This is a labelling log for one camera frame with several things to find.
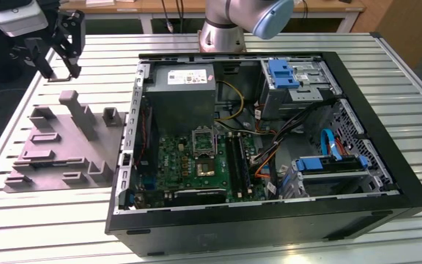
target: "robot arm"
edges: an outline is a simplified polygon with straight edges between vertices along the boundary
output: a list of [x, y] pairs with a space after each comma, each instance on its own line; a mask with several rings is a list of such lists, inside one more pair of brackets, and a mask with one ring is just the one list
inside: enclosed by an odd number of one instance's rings
[[[77, 60], [85, 44], [81, 11], [60, 11], [60, 0], [0, 0], [0, 31], [11, 38], [7, 40], [12, 44], [11, 57], [21, 57], [28, 65], [37, 67], [44, 78], [56, 81], [79, 77]], [[63, 58], [69, 76], [53, 72], [40, 52], [40, 42]]]
[[241, 52], [243, 29], [264, 40], [271, 39], [287, 26], [293, 8], [294, 0], [207, 0], [201, 51]]

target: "ram slot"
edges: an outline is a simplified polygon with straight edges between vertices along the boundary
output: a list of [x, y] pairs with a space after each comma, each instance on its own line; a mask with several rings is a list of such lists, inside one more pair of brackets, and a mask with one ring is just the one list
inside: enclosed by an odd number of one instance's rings
[[236, 198], [243, 197], [243, 188], [241, 188], [241, 173], [239, 171], [239, 166], [236, 164], [236, 152], [235, 152], [235, 141], [232, 140], [233, 136], [227, 137], [227, 155], [228, 155], [228, 167], [231, 175], [231, 187], [232, 194]]
[[239, 167], [241, 169], [241, 179], [243, 179], [243, 190], [245, 194], [252, 193], [252, 183], [251, 183], [251, 176], [249, 176], [249, 165], [247, 163], [247, 156], [245, 156], [245, 148], [244, 148], [244, 142], [243, 137], [236, 137], [236, 144], [239, 144], [239, 156], [240, 159], [237, 160]]

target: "aluminum table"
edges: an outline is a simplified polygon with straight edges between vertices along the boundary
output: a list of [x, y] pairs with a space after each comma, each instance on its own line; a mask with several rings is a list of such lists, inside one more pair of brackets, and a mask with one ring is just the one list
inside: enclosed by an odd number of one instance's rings
[[[422, 82], [382, 39], [369, 34], [247, 35], [249, 51], [336, 51], [422, 182]], [[104, 234], [111, 188], [7, 194], [4, 180], [21, 152], [35, 106], [59, 105], [76, 90], [93, 112], [128, 111], [137, 55], [199, 51], [197, 35], [88, 36], [83, 73], [48, 83], [36, 75], [0, 138], [0, 263], [412, 263], [422, 262], [422, 213], [390, 222], [354, 240], [140, 259]], [[63, 61], [48, 54], [53, 67]]]

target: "motherboard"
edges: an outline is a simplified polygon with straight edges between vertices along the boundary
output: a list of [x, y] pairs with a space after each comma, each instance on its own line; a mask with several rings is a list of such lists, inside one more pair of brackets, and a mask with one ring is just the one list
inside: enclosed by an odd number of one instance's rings
[[[197, 156], [197, 149], [207, 150], [207, 154]], [[251, 174], [256, 153], [251, 134], [215, 136], [200, 131], [191, 136], [163, 136], [157, 175], [143, 179], [149, 191], [140, 194], [141, 205], [167, 207], [180, 197], [185, 197], [184, 205], [193, 205], [191, 197], [199, 196], [205, 204], [265, 200], [264, 183]]]

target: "open computer tower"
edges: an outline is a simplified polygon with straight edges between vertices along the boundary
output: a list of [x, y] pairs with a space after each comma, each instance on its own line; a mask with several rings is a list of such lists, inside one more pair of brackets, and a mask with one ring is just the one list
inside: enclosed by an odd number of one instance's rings
[[105, 230], [136, 254], [350, 239], [421, 211], [334, 52], [141, 56]]

